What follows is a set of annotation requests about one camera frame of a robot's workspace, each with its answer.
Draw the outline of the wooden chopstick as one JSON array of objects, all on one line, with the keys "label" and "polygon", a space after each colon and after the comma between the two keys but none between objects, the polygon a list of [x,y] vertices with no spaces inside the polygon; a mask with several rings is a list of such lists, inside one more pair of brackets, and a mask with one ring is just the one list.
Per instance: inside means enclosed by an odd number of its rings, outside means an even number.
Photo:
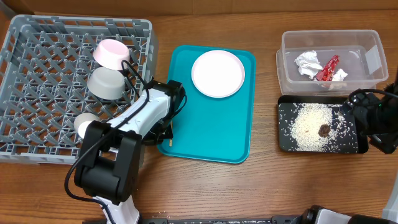
[{"label": "wooden chopstick", "polygon": [[172,147],[172,139],[173,139],[173,131],[172,131],[172,129],[173,129],[173,122],[171,121],[170,122],[170,134],[171,134],[171,137],[169,139],[169,147]]}]

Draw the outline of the teal plastic tray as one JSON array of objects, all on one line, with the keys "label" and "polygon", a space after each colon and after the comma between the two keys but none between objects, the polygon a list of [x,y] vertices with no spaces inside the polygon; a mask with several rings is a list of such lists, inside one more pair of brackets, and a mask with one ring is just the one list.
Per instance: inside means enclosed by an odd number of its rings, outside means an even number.
[{"label": "teal plastic tray", "polygon": [[172,120],[173,139],[157,148],[167,156],[240,164],[250,151],[256,58],[248,51],[231,49],[243,64],[243,85],[232,96],[211,98],[200,93],[191,78],[194,61],[211,50],[181,45],[173,51],[168,78],[182,83],[187,104]]}]

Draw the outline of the grey metal bowl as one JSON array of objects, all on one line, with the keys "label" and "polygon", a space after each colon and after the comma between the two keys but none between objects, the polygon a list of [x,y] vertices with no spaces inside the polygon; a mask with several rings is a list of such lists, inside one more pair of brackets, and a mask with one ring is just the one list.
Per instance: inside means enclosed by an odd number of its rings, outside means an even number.
[{"label": "grey metal bowl", "polygon": [[89,91],[105,100],[117,100],[122,97],[125,89],[124,76],[117,70],[105,67],[95,69],[88,79]]}]

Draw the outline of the large white plate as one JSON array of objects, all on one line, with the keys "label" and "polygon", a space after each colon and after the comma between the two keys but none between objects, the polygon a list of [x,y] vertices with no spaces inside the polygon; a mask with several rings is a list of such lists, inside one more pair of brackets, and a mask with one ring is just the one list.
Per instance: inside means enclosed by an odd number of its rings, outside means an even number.
[{"label": "large white plate", "polygon": [[192,66],[192,82],[202,94],[212,98],[226,98],[243,85],[246,73],[242,61],[225,50],[211,50],[201,54]]}]

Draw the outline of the white paper cup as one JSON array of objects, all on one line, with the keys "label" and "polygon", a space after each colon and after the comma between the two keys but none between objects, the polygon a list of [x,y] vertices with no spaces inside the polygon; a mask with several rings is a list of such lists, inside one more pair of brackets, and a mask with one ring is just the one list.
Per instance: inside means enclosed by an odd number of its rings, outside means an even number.
[{"label": "white paper cup", "polygon": [[85,137],[86,129],[92,121],[100,121],[99,117],[92,113],[79,114],[74,120],[74,128],[79,137]]}]

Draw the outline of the white bowl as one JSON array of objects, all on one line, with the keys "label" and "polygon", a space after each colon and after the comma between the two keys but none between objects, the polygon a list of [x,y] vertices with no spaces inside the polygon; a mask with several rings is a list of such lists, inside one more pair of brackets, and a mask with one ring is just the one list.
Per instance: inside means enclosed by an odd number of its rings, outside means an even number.
[{"label": "white bowl", "polygon": [[118,40],[104,39],[93,52],[93,58],[102,67],[122,70],[122,61],[129,61],[130,54],[126,45]]}]

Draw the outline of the large white tissue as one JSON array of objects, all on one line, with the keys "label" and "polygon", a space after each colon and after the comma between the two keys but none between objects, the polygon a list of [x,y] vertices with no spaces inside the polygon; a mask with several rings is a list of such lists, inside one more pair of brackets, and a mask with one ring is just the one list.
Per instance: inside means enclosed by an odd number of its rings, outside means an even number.
[{"label": "large white tissue", "polygon": [[298,72],[301,75],[308,75],[311,80],[323,69],[318,60],[317,53],[314,50],[303,52],[294,62],[298,66]]}]

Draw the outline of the brown food scrap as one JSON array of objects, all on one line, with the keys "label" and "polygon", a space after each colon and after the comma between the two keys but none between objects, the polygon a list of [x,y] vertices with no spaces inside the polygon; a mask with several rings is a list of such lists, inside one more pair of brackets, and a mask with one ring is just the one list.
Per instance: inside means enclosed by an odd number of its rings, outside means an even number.
[{"label": "brown food scrap", "polygon": [[318,131],[318,135],[322,138],[327,138],[329,136],[330,131],[331,131],[330,125],[322,124]]}]

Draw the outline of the red snack wrapper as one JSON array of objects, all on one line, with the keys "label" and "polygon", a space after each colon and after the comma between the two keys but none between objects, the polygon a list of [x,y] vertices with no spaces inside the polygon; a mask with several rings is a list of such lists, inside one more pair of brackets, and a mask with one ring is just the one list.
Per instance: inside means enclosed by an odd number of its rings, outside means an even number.
[{"label": "red snack wrapper", "polygon": [[335,67],[339,62],[339,56],[334,55],[323,69],[316,74],[316,81],[331,81],[335,72]]}]

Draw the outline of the small white tissue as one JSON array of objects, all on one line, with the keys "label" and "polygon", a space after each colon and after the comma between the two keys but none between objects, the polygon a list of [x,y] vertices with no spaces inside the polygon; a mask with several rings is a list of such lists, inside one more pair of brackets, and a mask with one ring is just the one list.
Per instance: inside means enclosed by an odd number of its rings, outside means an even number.
[{"label": "small white tissue", "polygon": [[332,84],[329,87],[329,90],[332,89],[340,89],[346,86],[346,83],[343,83],[343,80],[348,76],[348,74],[343,70],[339,69],[332,77]]}]

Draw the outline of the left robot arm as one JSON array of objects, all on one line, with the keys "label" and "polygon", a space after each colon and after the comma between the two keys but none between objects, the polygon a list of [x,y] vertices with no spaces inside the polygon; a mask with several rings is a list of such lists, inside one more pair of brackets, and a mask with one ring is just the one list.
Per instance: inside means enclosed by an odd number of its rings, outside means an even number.
[{"label": "left robot arm", "polygon": [[85,132],[78,160],[67,176],[100,204],[107,223],[139,223],[132,201],[144,147],[172,139],[171,120],[187,96],[180,82],[150,81],[141,97],[107,123],[92,121]]}]

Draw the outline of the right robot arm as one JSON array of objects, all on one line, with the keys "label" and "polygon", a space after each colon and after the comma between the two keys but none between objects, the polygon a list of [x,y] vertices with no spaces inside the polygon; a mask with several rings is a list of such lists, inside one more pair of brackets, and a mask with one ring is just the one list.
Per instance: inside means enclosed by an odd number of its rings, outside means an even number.
[{"label": "right robot arm", "polygon": [[[384,90],[358,89],[350,93],[340,108],[343,115],[352,115],[356,129],[365,146],[359,145],[359,152],[365,153],[372,145],[385,154],[397,150],[397,81]],[[348,216],[336,212],[318,211],[315,223],[397,223],[397,182],[382,211],[381,218],[365,215]]]}]

